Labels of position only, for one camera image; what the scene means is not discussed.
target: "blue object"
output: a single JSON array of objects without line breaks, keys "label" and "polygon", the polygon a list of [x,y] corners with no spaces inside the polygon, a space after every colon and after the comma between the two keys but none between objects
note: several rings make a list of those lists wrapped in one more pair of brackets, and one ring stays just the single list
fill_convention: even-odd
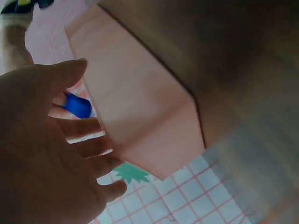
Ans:
[{"label": "blue object", "polygon": [[78,118],[89,118],[92,113],[92,105],[89,100],[80,98],[71,93],[65,93],[66,103],[61,108],[74,114]]}]

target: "folded paper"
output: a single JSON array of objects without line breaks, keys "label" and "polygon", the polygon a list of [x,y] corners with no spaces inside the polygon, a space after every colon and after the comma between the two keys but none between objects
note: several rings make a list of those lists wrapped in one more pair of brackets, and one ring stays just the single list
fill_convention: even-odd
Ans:
[{"label": "folded paper", "polygon": [[164,179],[204,151],[193,98],[116,20],[94,6],[65,31],[121,159]]}]

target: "dark blue object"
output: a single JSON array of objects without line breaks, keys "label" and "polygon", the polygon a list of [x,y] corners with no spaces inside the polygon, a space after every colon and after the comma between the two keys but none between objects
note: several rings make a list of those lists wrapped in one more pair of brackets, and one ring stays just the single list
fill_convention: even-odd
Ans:
[{"label": "dark blue object", "polygon": [[1,14],[11,14],[11,13],[17,13],[17,14],[25,14],[29,13],[31,9],[34,7],[34,5],[37,3],[40,8],[47,8],[50,5],[52,5],[54,0],[31,0],[26,5],[18,4],[18,0],[10,2],[8,5],[6,5],[2,11]]},{"label": "dark blue object", "polygon": [[61,108],[74,114],[78,118],[88,118],[92,113],[92,105],[89,100],[80,98],[71,93],[65,93],[66,103]]}]

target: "yellow object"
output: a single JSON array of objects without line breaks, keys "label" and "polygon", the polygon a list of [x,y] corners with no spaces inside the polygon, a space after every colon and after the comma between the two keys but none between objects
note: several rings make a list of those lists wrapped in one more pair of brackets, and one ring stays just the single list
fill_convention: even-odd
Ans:
[{"label": "yellow object", "polygon": [[19,6],[25,6],[31,3],[31,0],[18,0]]}]

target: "hand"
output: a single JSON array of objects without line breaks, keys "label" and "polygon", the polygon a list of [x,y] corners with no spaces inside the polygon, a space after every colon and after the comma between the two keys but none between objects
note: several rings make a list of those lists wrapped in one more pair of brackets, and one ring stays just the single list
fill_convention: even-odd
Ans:
[{"label": "hand", "polygon": [[96,178],[121,161],[103,136],[69,144],[101,130],[96,119],[48,116],[52,100],[73,86],[85,60],[30,65],[0,77],[0,174],[3,223],[86,224],[106,203],[123,195],[126,184],[100,186]]}]

